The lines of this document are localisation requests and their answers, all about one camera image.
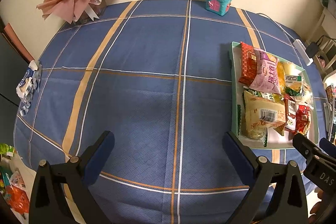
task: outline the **finger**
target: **finger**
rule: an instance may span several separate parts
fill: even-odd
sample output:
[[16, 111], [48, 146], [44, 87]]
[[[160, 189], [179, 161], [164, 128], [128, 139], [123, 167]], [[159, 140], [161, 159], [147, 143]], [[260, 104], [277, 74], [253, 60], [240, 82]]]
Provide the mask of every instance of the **finger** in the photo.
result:
[[319, 199], [322, 199], [322, 195], [323, 195], [323, 191], [320, 189], [318, 192], [317, 192], [317, 197]]
[[316, 215], [311, 215], [309, 218], [308, 218], [308, 223], [309, 224], [312, 224], [316, 221]]
[[313, 208], [310, 210], [310, 213], [311, 213], [311, 214], [315, 214], [315, 213], [317, 213], [317, 211], [319, 210], [320, 206], [321, 206], [321, 201], [317, 202], [317, 203], [313, 206]]

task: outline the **mint green tray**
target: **mint green tray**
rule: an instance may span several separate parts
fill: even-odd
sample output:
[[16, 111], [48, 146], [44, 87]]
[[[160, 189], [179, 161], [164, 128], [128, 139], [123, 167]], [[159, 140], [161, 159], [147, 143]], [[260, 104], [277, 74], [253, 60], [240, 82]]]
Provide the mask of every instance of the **mint green tray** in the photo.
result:
[[[285, 149], [285, 148], [293, 148], [292, 141], [288, 140], [288, 132], [285, 131], [285, 136], [281, 136], [275, 130], [271, 129], [268, 131], [268, 141], [267, 146], [264, 147], [263, 141], [255, 141], [248, 139], [241, 134], [238, 135], [238, 105], [241, 105], [241, 120], [242, 127], [241, 132], [245, 130], [245, 110], [243, 105], [243, 84], [238, 82], [238, 79], [241, 75], [241, 56], [242, 50], [240, 43], [232, 42], [232, 48], [229, 51], [230, 60], [231, 60], [231, 77], [232, 77], [232, 127], [231, 130], [238, 138], [241, 140], [243, 145], [249, 146], [251, 148], [263, 148], [263, 149]], [[274, 55], [281, 62], [288, 62], [288, 60], [283, 59], [280, 56]], [[310, 81], [306, 71], [300, 67], [296, 66], [298, 73], [301, 73], [305, 81], [308, 85], [310, 85]], [[318, 127], [318, 119], [316, 113], [316, 105], [314, 100], [314, 110], [311, 110], [311, 125], [309, 132], [307, 134], [307, 138], [311, 140], [314, 144], [317, 144], [319, 141], [319, 127]]]

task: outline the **teal container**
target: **teal container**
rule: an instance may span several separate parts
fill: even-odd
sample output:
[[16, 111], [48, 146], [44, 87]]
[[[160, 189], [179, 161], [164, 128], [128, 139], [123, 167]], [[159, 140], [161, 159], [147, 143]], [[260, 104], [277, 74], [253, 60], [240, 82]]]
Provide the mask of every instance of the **teal container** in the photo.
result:
[[223, 16], [229, 10], [231, 1], [232, 0], [207, 0], [205, 8], [210, 12]]

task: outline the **power strip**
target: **power strip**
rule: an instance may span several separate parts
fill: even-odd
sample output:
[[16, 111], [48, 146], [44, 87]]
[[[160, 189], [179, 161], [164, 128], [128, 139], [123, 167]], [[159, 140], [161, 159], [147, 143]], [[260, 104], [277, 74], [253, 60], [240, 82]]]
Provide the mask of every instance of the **power strip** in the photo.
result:
[[302, 42], [299, 39], [295, 39], [293, 45], [298, 50], [299, 54], [301, 55], [307, 66], [313, 63], [313, 59], [309, 58], [309, 56], [306, 53], [306, 47], [302, 44]]

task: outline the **metal screw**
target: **metal screw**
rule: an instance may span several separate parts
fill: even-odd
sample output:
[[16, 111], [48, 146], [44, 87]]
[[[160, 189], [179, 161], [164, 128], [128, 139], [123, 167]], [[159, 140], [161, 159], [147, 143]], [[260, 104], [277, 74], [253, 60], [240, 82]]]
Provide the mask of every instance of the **metal screw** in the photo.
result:
[[73, 156], [73, 157], [70, 158], [70, 162], [73, 163], [73, 164], [75, 164], [78, 161], [79, 161], [79, 158], [77, 156]]
[[264, 157], [264, 156], [260, 156], [260, 157], [258, 158], [258, 160], [259, 160], [260, 162], [262, 162], [262, 163], [266, 163], [266, 162], [267, 162], [267, 158]]
[[47, 164], [47, 161], [46, 160], [40, 160], [39, 162], [39, 166], [43, 167]]
[[297, 167], [297, 163], [296, 163], [296, 161], [294, 161], [294, 160], [290, 160], [290, 161], [289, 161], [289, 164], [290, 164], [291, 166], [293, 166], [293, 167]]

